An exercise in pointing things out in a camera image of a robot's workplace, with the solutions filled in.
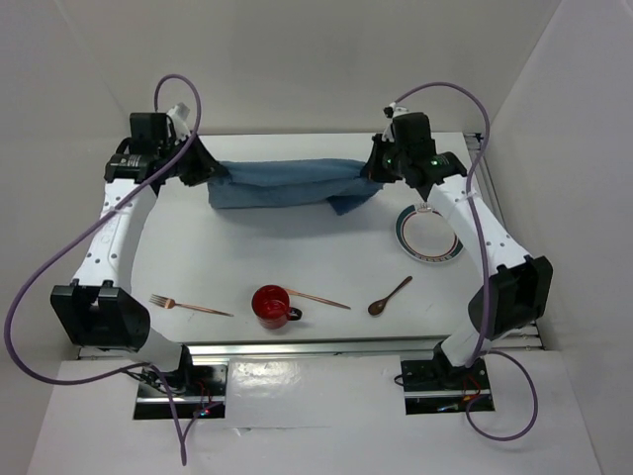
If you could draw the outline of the blue cloth placemat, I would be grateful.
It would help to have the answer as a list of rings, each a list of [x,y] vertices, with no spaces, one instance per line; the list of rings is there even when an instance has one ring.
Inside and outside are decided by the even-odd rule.
[[[364,163],[318,158],[261,162],[225,161],[228,175],[207,182],[212,208],[288,208],[325,202],[338,216],[383,189],[361,175]]]

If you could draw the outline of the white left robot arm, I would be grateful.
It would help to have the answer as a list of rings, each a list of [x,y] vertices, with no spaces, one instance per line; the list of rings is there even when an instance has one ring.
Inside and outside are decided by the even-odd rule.
[[[144,224],[160,187],[177,177],[187,186],[226,170],[186,124],[179,103],[165,113],[132,113],[131,134],[105,166],[105,223],[67,285],[56,285],[50,303],[70,341],[80,347],[127,352],[160,370],[161,385],[174,395],[194,386],[187,347],[151,327],[148,309],[133,295],[132,271]]]

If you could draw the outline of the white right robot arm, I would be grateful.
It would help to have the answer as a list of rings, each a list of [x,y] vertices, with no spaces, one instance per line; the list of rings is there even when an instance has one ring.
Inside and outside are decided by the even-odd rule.
[[[363,176],[378,183],[402,180],[415,190],[447,222],[482,278],[465,321],[433,350],[433,380],[452,388],[494,341],[544,315],[553,267],[509,235],[473,188],[462,161],[437,151],[425,114],[389,106],[385,115],[390,122],[373,136]]]

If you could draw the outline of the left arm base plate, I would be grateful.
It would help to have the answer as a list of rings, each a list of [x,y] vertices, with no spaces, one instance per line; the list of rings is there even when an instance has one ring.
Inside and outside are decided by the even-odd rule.
[[[227,374],[227,364],[195,366],[192,381],[172,390],[178,418],[191,420],[196,415],[202,420],[223,419],[226,416]],[[137,382],[133,419],[169,420],[167,391],[158,377],[145,369],[132,372],[132,376]]]

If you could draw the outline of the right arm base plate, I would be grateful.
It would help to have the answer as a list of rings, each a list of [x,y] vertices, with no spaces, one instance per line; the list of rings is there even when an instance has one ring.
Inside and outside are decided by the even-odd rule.
[[[464,413],[495,410],[486,364],[479,360],[473,369],[450,381],[441,381],[426,360],[403,360],[394,383],[404,390],[407,415]]]

